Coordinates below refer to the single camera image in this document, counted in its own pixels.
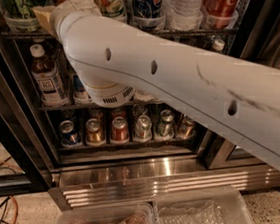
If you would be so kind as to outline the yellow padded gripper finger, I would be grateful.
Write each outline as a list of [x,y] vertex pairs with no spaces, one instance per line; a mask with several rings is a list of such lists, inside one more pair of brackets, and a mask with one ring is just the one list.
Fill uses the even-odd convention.
[[41,25],[41,28],[43,28],[49,34],[53,34],[54,32],[53,27],[50,24],[50,16],[54,9],[54,6],[36,6],[32,8],[36,19]]

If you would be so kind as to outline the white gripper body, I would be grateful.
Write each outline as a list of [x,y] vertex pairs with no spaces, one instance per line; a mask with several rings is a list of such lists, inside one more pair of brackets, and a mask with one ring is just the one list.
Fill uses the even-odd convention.
[[59,6],[56,6],[51,15],[49,16],[49,23],[51,26],[52,35],[60,40],[61,24],[65,17],[70,13],[79,12],[79,16],[83,16],[83,12],[91,11],[97,16],[101,16],[102,13],[98,6],[94,2],[89,0],[66,0]]

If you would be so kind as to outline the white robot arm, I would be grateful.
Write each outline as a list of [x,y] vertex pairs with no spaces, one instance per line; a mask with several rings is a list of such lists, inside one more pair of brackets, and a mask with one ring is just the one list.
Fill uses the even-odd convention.
[[95,103],[145,91],[280,171],[280,70],[155,37],[89,0],[33,11]]

